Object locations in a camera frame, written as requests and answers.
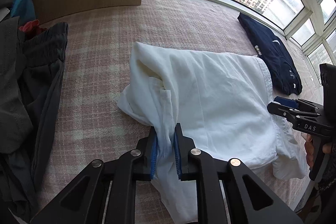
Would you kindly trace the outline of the dark grey printed t-shirt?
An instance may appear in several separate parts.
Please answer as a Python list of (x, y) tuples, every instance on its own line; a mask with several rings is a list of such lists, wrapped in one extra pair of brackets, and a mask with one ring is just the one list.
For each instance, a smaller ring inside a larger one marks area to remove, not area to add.
[(1, 153), (5, 154), (17, 150), (32, 128), (18, 87), (25, 63), (19, 23), (18, 16), (1, 21)]

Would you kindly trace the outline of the pink garment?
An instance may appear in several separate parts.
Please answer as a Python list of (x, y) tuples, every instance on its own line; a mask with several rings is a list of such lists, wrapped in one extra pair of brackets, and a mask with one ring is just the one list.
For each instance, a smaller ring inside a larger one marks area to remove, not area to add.
[(42, 32), (39, 24), (39, 20), (35, 19), (33, 21), (27, 22), (24, 26), (20, 26), (19, 30), (25, 34), (38, 35)]

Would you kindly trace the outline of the black trousers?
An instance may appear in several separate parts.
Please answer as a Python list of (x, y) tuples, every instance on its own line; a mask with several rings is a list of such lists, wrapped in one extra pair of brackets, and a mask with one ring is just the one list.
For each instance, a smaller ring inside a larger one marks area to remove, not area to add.
[(57, 23), (31, 39), (21, 34), (25, 63), (18, 77), (18, 87), (32, 128), (17, 150), (11, 154), (1, 153), (1, 207), (30, 221), (38, 211), (37, 193), (55, 136), (68, 24)]

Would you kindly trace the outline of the navy blue folded garment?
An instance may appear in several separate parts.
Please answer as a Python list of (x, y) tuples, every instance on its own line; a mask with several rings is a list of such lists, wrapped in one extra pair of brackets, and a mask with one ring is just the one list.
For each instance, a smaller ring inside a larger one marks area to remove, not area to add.
[(285, 95), (301, 94), (300, 76), (281, 39), (270, 28), (248, 15), (240, 13), (238, 21), (244, 28), (258, 57), (266, 64), (273, 86)]

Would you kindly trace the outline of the white shirt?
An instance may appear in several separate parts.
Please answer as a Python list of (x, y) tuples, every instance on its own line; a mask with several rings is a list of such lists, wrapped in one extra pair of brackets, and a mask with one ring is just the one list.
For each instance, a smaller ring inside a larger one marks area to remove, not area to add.
[(252, 170), (271, 165), (280, 180), (306, 176), (305, 154), (288, 122), (268, 112), (272, 99), (270, 73), (258, 57), (134, 44), (130, 84), (117, 105), (155, 128), (153, 185), (175, 223), (197, 219), (196, 185), (177, 175), (177, 124), (215, 159), (238, 158)]

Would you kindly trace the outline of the pink plaid tablecloth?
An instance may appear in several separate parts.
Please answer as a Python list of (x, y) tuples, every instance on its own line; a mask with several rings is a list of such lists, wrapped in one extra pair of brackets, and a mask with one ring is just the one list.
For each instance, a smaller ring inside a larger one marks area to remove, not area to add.
[(135, 42), (165, 48), (256, 55), (239, 13), (206, 0), (142, 0), (65, 16), (68, 44), (55, 137), (41, 190), (46, 206), (92, 160), (111, 161), (149, 129), (117, 101), (129, 83)]

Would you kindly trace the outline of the blue striped garment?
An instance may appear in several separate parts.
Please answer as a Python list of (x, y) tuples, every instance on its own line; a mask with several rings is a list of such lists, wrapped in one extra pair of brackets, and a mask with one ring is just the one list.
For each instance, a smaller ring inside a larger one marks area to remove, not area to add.
[(36, 19), (34, 4), (32, 0), (13, 0), (13, 8), (10, 16), (19, 17), (19, 26)]

